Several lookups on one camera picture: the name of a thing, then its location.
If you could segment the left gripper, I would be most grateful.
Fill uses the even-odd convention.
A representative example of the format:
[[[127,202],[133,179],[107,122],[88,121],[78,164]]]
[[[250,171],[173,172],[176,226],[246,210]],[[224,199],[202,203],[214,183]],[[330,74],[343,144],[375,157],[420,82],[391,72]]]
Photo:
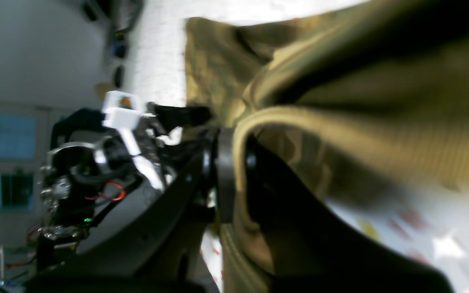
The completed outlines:
[[[202,127],[213,117],[205,106],[173,107],[154,102],[135,129],[110,129],[100,141],[101,181],[125,179],[138,174],[151,187],[164,192],[176,177],[177,168],[200,146],[198,140],[168,145],[165,138],[179,127]]]

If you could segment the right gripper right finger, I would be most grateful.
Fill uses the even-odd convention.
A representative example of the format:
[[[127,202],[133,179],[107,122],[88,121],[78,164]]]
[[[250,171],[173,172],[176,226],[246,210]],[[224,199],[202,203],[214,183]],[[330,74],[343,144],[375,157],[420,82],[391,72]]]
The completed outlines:
[[[361,235],[270,150],[246,143],[246,204],[275,268],[273,293],[451,293],[439,271]]]

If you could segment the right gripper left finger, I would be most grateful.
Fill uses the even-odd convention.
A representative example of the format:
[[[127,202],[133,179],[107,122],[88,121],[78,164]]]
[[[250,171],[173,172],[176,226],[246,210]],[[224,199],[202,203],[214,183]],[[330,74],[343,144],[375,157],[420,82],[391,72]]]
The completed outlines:
[[[213,129],[150,208],[116,235],[28,281],[26,293],[206,293],[193,272],[208,222],[232,207],[233,129]]]

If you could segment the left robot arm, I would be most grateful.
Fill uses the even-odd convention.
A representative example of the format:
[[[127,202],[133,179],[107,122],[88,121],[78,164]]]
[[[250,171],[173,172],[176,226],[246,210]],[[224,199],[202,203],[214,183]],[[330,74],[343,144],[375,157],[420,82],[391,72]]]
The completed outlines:
[[[69,254],[128,195],[147,183],[161,195],[198,148],[197,141],[166,145],[161,137],[177,127],[206,124],[207,107],[147,104],[134,128],[107,127],[106,114],[82,108],[54,124],[41,168],[43,217],[32,260],[37,271],[61,265]]]

